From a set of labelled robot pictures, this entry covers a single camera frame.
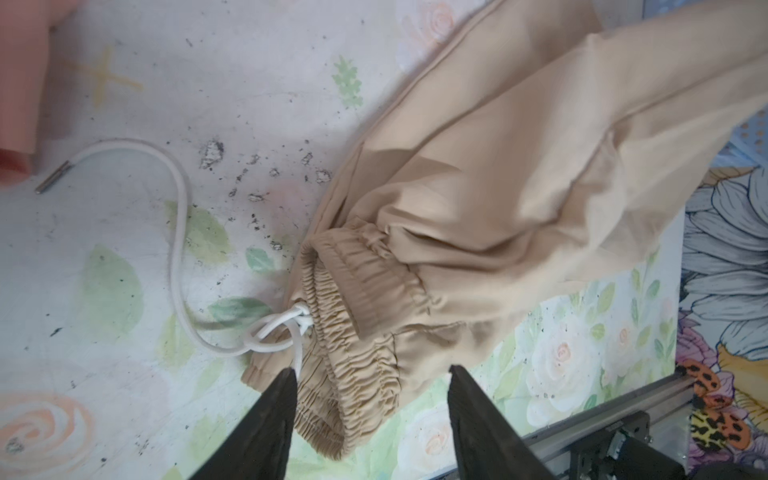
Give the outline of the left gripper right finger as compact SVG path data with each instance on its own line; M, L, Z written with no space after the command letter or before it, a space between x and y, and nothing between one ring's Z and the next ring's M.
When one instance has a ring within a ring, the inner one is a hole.
M470 373L450 367L447 403L461 479L552 479Z

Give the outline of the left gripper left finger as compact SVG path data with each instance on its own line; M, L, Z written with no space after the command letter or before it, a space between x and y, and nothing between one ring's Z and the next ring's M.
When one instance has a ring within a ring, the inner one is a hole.
M283 479L294 431L297 389L295 370L283 369L191 479Z

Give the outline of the beige drawstring garment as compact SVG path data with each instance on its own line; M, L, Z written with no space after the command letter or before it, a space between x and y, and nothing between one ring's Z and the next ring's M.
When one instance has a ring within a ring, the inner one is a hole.
M145 91L51 132L273 164L313 315L297 429L340 460L538 303L644 259L767 100L767 5L92 1Z

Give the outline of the pink printed t-shirt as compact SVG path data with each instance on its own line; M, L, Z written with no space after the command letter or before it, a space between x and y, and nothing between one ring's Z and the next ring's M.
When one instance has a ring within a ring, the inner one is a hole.
M1 185L32 174L38 116L49 61L51 29L79 3L72 0L1 2Z

